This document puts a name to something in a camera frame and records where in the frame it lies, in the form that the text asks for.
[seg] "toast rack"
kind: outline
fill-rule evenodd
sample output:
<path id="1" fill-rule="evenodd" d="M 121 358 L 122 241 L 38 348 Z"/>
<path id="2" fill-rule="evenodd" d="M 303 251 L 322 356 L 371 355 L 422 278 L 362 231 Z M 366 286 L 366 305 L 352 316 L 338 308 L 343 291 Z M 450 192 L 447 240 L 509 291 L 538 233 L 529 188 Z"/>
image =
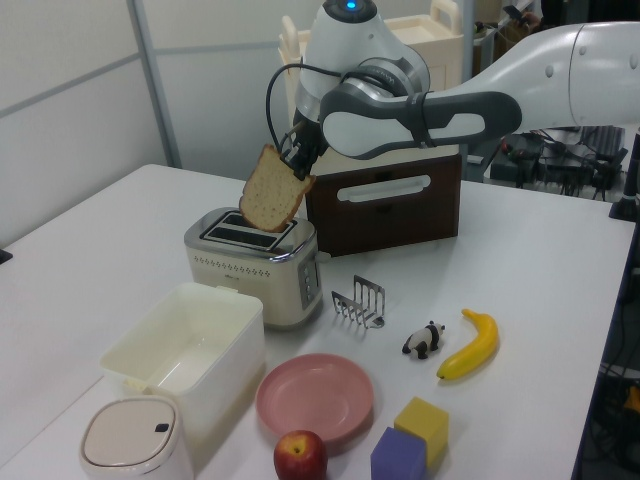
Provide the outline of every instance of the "toast rack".
<path id="1" fill-rule="evenodd" d="M 332 291 L 333 306 L 338 315 L 369 328 L 384 327 L 384 288 L 369 280 L 353 276 L 353 300 Z"/>

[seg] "yellow cube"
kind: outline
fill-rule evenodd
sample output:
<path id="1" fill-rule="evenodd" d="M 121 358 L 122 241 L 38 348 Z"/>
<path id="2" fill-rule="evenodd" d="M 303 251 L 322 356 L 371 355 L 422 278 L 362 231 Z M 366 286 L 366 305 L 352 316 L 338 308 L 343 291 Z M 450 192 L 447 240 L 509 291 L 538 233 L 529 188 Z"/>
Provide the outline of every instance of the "yellow cube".
<path id="1" fill-rule="evenodd" d="M 393 422 L 393 427 L 427 442 L 427 468 L 431 468 L 449 441 L 449 413 L 413 397 Z"/>

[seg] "toy block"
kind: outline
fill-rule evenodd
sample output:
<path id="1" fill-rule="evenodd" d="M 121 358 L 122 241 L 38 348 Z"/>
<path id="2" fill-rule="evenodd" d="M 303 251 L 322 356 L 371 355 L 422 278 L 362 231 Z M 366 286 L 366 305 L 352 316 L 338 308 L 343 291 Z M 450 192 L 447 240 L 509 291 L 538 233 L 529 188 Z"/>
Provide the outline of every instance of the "toy block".
<path id="1" fill-rule="evenodd" d="M 371 453 L 371 480 L 426 480 L 424 440 L 387 427 Z"/>
<path id="2" fill-rule="evenodd" d="M 427 444 L 427 467 L 432 468 L 449 441 L 449 413 L 414 397 L 393 422 L 396 430 L 422 438 Z"/>

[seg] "toaster vent holes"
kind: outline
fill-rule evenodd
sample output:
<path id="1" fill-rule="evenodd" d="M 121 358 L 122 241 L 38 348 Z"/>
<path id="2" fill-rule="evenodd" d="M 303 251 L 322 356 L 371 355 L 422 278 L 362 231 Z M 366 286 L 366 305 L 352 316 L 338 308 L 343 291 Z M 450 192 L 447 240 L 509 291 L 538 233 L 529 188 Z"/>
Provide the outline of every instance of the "toaster vent holes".
<path id="1" fill-rule="evenodd" d="M 256 268 L 242 267 L 239 265 L 235 265 L 233 263 L 224 263 L 220 261 L 209 260 L 208 258 L 199 257 L 199 256 L 194 256 L 193 260 L 196 263 L 208 265 L 211 268 L 218 268 L 220 270 L 233 271 L 235 273 L 243 273 L 246 275 L 253 275 L 256 277 L 269 278 L 271 276 L 271 272 L 269 270 L 258 270 Z"/>

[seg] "toaster slot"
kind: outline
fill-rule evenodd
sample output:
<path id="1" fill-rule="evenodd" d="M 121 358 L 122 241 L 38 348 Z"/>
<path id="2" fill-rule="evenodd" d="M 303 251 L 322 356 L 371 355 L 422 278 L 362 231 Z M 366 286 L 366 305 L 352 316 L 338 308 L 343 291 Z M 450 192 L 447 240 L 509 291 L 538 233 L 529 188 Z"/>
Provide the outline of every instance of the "toaster slot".
<path id="1" fill-rule="evenodd" d="M 290 222 L 280 233 L 263 232 L 252 227 L 238 210 L 232 210 L 218 218 L 200 238 L 210 242 L 273 253 L 295 224 L 295 221 Z"/>
<path id="2" fill-rule="evenodd" d="M 246 230 L 232 230 L 219 226 L 211 229 L 205 235 L 208 240 L 218 240 L 232 242 L 242 246 L 260 247 L 268 249 L 278 240 L 278 237 L 262 233 L 249 232 Z"/>

